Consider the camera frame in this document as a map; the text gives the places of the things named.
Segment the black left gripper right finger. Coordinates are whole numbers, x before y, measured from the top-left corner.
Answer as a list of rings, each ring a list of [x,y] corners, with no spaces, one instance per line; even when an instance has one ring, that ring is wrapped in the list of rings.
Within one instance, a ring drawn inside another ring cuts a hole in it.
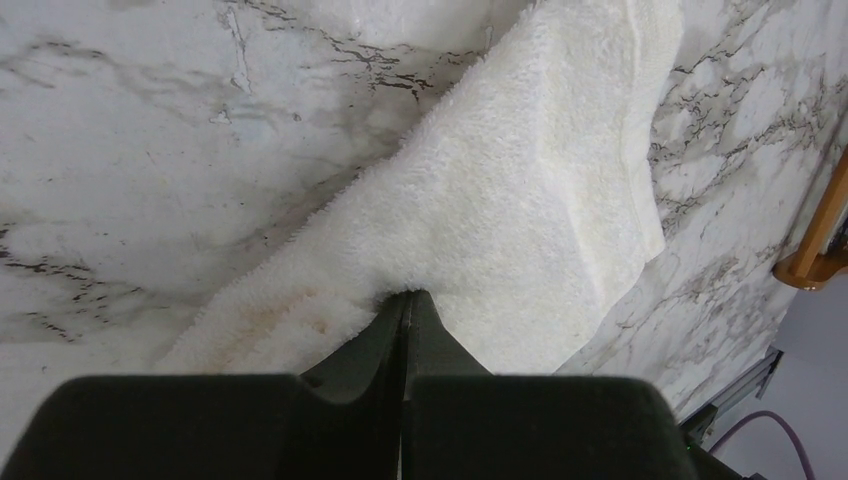
[[[401,475],[405,479],[693,479],[666,401],[627,377],[496,375],[412,292]]]

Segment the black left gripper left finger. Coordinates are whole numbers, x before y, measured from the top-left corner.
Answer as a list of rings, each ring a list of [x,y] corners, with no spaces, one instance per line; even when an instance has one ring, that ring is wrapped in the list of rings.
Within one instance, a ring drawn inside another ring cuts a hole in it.
[[[302,374],[89,376],[41,404],[5,479],[393,479],[408,299]]]

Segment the white towel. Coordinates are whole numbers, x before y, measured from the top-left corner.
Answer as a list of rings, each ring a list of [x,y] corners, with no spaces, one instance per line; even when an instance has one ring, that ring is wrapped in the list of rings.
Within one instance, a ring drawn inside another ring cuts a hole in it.
[[[425,290],[486,369],[550,374],[664,247],[647,159],[677,1],[540,1],[391,158],[221,289],[168,373],[302,371]]]

